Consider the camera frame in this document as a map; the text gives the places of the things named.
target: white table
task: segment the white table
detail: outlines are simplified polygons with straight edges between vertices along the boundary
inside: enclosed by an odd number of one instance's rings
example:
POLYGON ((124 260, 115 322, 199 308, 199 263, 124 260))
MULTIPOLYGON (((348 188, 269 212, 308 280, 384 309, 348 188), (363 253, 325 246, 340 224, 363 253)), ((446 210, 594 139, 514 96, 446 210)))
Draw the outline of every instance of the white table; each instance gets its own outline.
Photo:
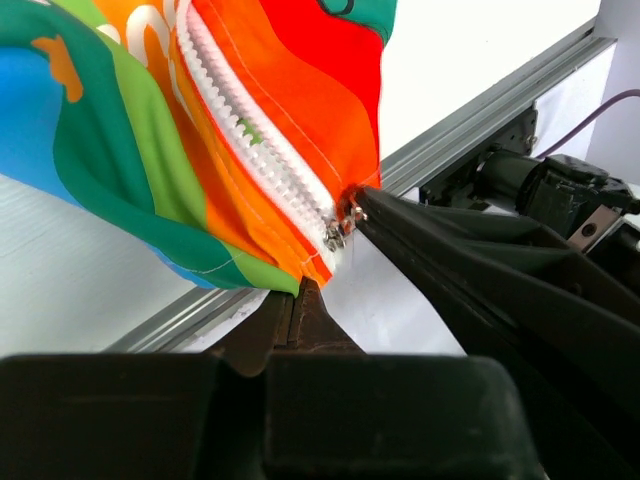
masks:
MULTIPOLYGON (((399 0, 383 60, 382 155, 593 18, 599 3, 399 0)), ((349 333, 370 351, 431 351, 431 343, 442 342, 455 349, 444 334, 418 344, 415 338, 398 336, 402 325, 376 323, 379 313, 367 303, 370 294, 362 279, 380 276, 388 266, 357 266, 369 263, 361 261, 367 253, 360 243, 356 241, 352 260, 359 273, 343 280, 351 282, 349 296, 362 311, 353 325, 344 325, 349 333)), ((0 271, 0 356, 103 349, 191 288, 130 236, 4 178, 0 271)), ((344 275, 339 272, 334 284, 344 275)), ((386 288, 408 291, 400 280, 389 278, 386 288)), ((332 300, 331 286, 325 294, 332 313, 351 308, 335 296, 332 300)))

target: cable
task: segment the cable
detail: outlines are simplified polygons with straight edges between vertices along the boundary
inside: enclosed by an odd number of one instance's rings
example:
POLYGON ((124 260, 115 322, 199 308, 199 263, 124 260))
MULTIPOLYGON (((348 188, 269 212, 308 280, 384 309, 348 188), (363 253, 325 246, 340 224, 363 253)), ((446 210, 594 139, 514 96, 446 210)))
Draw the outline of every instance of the cable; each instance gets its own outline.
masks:
POLYGON ((591 115, 585 118, 576 128, 571 130, 559 141, 557 141, 552 146, 547 148, 543 153, 538 155, 538 159, 543 160, 545 157, 552 154, 553 152, 558 150, 560 147, 564 146, 569 140, 571 140, 573 137, 578 135, 582 130, 588 127, 589 124, 591 124, 595 119, 597 119, 600 115, 602 115, 604 112, 609 110, 609 108, 613 107, 619 101, 624 100, 626 98, 630 98, 630 97, 640 98, 640 89, 626 90, 624 92, 617 94, 614 97, 611 97, 609 100, 607 100, 602 105, 600 105, 591 115))

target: purple cable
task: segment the purple cable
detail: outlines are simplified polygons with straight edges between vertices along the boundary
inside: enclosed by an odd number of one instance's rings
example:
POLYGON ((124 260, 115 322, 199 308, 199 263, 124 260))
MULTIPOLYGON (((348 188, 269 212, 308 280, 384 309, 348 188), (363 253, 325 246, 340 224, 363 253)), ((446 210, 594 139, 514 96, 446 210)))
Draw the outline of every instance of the purple cable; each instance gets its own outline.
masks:
POLYGON ((551 155, 553 152, 558 150, 560 147, 564 146, 569 140, 578 135, 582 130, 584 130, 591 122, 593 122, 596 118, 602 115, 604 112, 609 110, 610 107, 614 106, 621 100, 630 97, 640 97, 640 89, 632 89, 626 90, 617 94, 614 97, 611 97, 609 100, 600 105, 591 115, 585 118, 576 128, 567 133, 564 137, 562 137, 558 142, 554 143, 551 147, 547 148, 543 153, 538 155, 538 159, 543 160, 548 155, 551 155))

